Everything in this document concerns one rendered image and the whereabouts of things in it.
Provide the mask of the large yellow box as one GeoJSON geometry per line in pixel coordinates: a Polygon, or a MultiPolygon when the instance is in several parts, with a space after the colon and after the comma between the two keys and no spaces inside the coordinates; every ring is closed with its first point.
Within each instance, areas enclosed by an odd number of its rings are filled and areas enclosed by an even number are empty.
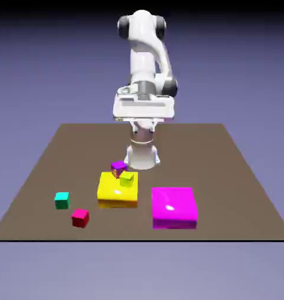
{"type": "Polygon", "coordinates": [[[138,173],[134,173],[134,181],[130,187],[120,185],[119,178],[111,172],[102,172],[97,188],[99,208],[137,208],[138,205],[138,173]]]}

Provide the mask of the small teal cube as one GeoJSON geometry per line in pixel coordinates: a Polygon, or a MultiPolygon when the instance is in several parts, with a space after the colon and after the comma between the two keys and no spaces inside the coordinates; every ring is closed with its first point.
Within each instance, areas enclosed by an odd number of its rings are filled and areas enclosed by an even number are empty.
{"type": "Polygon", "coordinates": [[[70,204],[69,192],[57,192],[55,194],[55,206],[58,210],[68,209],[70,204]]]}

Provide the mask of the small yellow-green cube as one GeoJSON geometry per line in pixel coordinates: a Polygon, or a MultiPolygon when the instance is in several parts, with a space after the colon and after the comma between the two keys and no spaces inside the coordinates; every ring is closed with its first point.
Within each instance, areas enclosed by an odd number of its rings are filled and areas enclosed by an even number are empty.
{"type": "Polygon", "coordinates": [[[130,187],[134,181],[134,173],[129,171],[123,171],[120,174],[119,182],[121,186],[130,187]]]}

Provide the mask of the small purple cube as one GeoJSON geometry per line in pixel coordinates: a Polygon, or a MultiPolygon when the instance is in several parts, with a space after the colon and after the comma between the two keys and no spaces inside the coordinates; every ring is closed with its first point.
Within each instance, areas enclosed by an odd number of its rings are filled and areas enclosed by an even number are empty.
{"type": "Polygon", "coordinates": [[[128,170],[128,166],[124,161],[115,161],[111,163],[111,172],[115,178],[119,178],[120,175],[128,170]]]}

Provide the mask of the small crimson cube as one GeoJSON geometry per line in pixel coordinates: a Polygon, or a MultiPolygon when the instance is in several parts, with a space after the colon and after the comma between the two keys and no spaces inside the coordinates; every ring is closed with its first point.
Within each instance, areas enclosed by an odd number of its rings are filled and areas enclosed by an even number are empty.
{"type": "Polygon", "coordinates": [[[89,222],[90,214],[88,210],[76,209],[72,214],[72,225],[78,228],[85,228],[89,222]]]}

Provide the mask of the large magenta box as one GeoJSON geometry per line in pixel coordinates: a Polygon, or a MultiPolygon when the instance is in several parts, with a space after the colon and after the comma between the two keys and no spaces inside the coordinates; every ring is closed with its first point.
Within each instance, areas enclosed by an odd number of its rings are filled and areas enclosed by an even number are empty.
{"type": "Polygon", "coordinates": [[[198,209],[191,187],[151,189],[153,229],[196,229],[198,209]]]}

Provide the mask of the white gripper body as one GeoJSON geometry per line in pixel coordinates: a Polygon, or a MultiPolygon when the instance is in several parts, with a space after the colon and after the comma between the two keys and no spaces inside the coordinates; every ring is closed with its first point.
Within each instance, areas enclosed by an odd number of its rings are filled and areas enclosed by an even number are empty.
{"type": "Polygon", "coordinates": [[[149,100],[139,100],[137,94],[116,94],[113,117],[118,121],[135,119],[172,119],[175,101],[170,96],[150,95],[149,100]]]}

